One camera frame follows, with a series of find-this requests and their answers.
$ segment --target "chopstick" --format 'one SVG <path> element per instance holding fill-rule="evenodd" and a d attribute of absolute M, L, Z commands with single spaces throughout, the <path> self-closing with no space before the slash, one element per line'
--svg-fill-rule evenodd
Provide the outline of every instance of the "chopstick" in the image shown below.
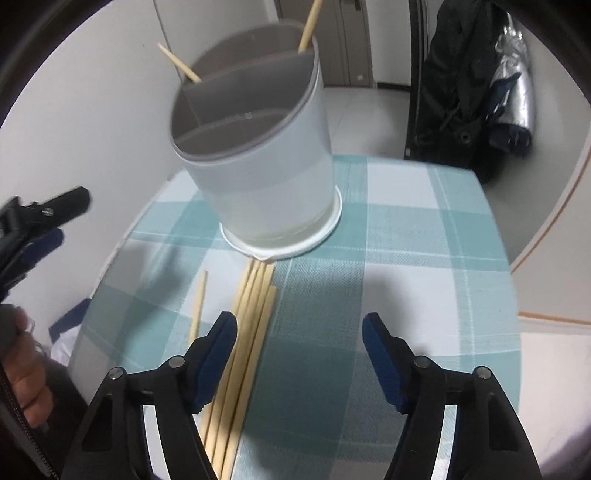
<path fill-rule="evenodd" d="M 230 354 L 230 358 L 228 359 L 228 363 L 226 364 L 226 368 L 222 374 L 220 383 L 217 386 L 216 396 L 213 401 L 212 416 L 209 421 L 209 428 L 207 430 L 207 438 L 205 443 L 205 451 L 210 460 L 213 460 L 215 458 L 215 451 L 217 448 L 217 436 L 219 433 L 220 421 L 222 419 L 223 406 L 225 403 L 226 392 L 228 389 L 228 382 L 230 380 L 230 372 L 232 370 L 232 365 L 234 363 L 236 351 L 238 350 L 238 346 L 240 344 L 240 337 L 244 334 L 244 316 L 246 313 L 246 309 L 248 308 L 249 299 L 252 293 L 252 286 L 255 281 L 256 273 L 259 269 L 259 266 L 260 262 L 254 263 L 250 275 L 248 277 L 248 281 L 246 282 L 246 287 L 244 289 L 244 293 L 240 301 L 240 306 L 238 307 L 238 313 L 236 315 L 238 320 L 238 338 L 236 340 L 236 346 Z"/>
<path fill-rule="evenodd" d="M 203 310 L 203 299 L 205 298 L 205 286 L 207 285 L 207 270 L 203 270 L 199 276 L 197 284 L 197 293 L 195 295 L 195 304 L 193 306 L 193 317 L 191 318 L 191 328 L 189 330 L 189 339 L 187 348 L 191 346 L 197 338 L 199 332 L 199 323 L 201 322 L 201 312 Z"/>
<path fill-rule="evenodd" d="M 322 0 L 314 0 L 314 3 L 310 8 L 310 13 L 308 14 L 308 19 L 306 20 L 306 26 L 304 26 L 304 31 L 301 34 L 300 45 L 297 49 L 298 53 L 302 53 L 308 48 L 308 43 L 312 38 L 312 33 L 314 33 L 314 28 L 316 27 L 316 22 L 318 21 L 320 7 L 322 7 Z"/>
<path fill-rule="evenodd" d="M 232 430 L 232 422 L 236 413 L 236 406 L 245 376 L 248 358 L 251 354 L 252 343 L 261 316 L 260 311 L 258 315 L 256 314 L 256 308 L 260 305 L 262 310 L 273 269 L 274 265 L 265 265 L 263 262 L 259 262 L 259 269 L 256 272 L 252 293 L 248 300 L 248 307 L 243 319 L 243 334 L 236 346 L 236 355 L 230 371 L 228 389 L 226 390 L 226 398 L 224 399 L 219 431 L 217 433 L 215 454 L 213 455 L 213 471 L 216 472 L 218 478 L 222 474 L 230 431 Z"/>
<path fill-rule="evenodd" d="M 248 282 L 248 278 L 250 276 L 253 263 L 254 263 L 254 258 L 249 257 L 248 262 L 246 262 L 246 267 L 244 268 L 244 272 L 242 273 L 242 278 L 240 279 L 240 282 L 238 283 L 238 288 L 236 289 L 236 295 L 234 296 L 234 300 L 232 301 L 232 308 L 230 309 L 230 311 L 234 315 L 238 314 L 240 300 L 242 299 L 242 296 L 244 295 L 244 290 L 246 288 L 246 283 Z M 210 426 L 212 412 L 213 412 L 213 405 L 214 405 L 215 401 L 216 401 L 216 398 L 214 397 L 214 399 L 211 403 L 205 405 L 205 408 L 203 409 L 203 417 L 202 417 L 201 423 L 199 425 L 199 434 L 202 438 L 204 447 L 206 446 L 207 433 L 209 431 L 209 426 Z M 212 456 L 210 455 L 210 452 L 207 452 L 207 455 L 209 456 L 210 459 L 212 458 Z"/>
<path fill-rule="evenodd" d="M 252 344 L 252 351 L 248 357 L 248 364 L 246 366 L 246 373 L 242 381 L 242 388 L 240 389 L 240 396 L 236 405 L 236 413 L 232 422 L 232 428 L 228 437 L 228 446 L 226 447 L 226 454 L 223 460 L 222 476 L 220 480 L 230 480 L 232 470 L 234 469 L 234 461 L 236 460 L 236 453 L 238 452 L 238 442 L 240 441 L 240 434 L 242 433 L 242 425 L 246 416 L 246 408 L 248 400 L 251 396 L 252 384 L 254 382 L 256 367 L 261 355 L 262 344 L 265 340 L 267 327 L 273 312 L 273 305 L 275 303 L 275 296 L 277 295 L 276 287 L 269 287 L 264 300 L 264 306 L 261 312 L 261 319 L 259 320 L 256 329 L 256 335 Z"/>
<path fill-rule="evenodd" d="M 170 61 L 174 63 L 176 67 L 178 67 L 190 80 L 192 80 L 193 83 L 201 82 L 201 78 L 199 78 L 199 76 L 189 67 L 187 67 L 181 60 L 179 60 L 179 58 L 174 53 L 169 51 L 161 43 L 158 43 L 157 45 L 158 48 L 162 51 L 162 53 L 164 53 L 170 59 Z"/>

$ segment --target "human hand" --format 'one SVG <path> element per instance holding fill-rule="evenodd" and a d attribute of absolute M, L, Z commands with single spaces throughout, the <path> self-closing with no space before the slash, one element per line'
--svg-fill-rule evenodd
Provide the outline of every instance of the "human hand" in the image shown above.
<path fill-rule="evenodd" d="M 42 355 L 35 351 L 33 337 L 25 331 L 27 314 L 20 308 L 12 308 L 11 314 L 19 333 L 11 349 L 2 358 L 2 366 L 25 418 L 31 428 L 36 428 L 49 417 L 53 409 L 53 396 L 46 386 Z"/>

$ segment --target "screw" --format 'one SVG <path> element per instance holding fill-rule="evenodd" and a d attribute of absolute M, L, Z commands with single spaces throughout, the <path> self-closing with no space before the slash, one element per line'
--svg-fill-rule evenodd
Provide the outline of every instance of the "screw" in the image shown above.
<path fill-rule="evenodd" d="M 184 357 L 182 355 L 175 355 L 168 361 L 171 368 L 178 368 L 184 365 Z"/>
<path fill-rule="evenodd" d="M 431 360 L 424 355 L 419 355 L 414 358 L 414 364 L 419 368 L 427 368 L 431 365 Z"/>
<path fill-rule="evenodd" d="M 488 380 L 491 377 L 492 373 L 490 370 L 487 369 L 487 367 L 478 367 L 476 369 L 476 375 L 478 375 L 483 380 Z"/>
<path fill-rule="evenodd" d="M 115 367 L 109 370 L 109 378 L 111 380 L 117 380 L 121 375 L 123 375 L 123 369 L 121 367 Z"/>
<path fill-rule="evenodd" d="M 472 141 L 472 137 L 468 132 L 462 132 L 460 134 L 460 140 L 464 145 L 468 145 Z"/>

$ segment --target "table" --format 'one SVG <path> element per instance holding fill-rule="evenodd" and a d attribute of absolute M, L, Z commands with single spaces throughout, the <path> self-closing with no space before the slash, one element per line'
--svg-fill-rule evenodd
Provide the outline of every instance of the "table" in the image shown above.
<path fill-rule="evenodd" d="M 404 417 L 384 400 L 363 347 L 367 312 L 378 312 L 393 335 L 443 368 L 490 366 L 518 405 L 517 304 L 474 174 L 336 155 L 335 176 L 343 195 L 337 229 L 275 270 L 279 295 L 235 479 L 383 478 Z M 199 271 L 209 272 L 203 335 L 229 310 L 245 263 L 222 239 L 189 175 L 178 173 L 94 295 L 70 363 L 83 396 L 90 400 L 114 365 L 135 372 L 184 353 Z M 453 422 L 448 407 L 434 478 L 445 477 Z M 147 423 L 152 452 L 153 419 Z"/>

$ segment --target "door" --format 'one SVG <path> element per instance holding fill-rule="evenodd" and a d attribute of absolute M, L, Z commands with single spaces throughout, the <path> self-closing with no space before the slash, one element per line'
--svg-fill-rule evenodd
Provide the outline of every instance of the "door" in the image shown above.
<path fill-rule="evenodd" d="M 280 18 L 306 23 L 313 0 L 276 0 Z M 325 85 L 373 84 L 365 0 L 324 0 L 314 30 Z"/>

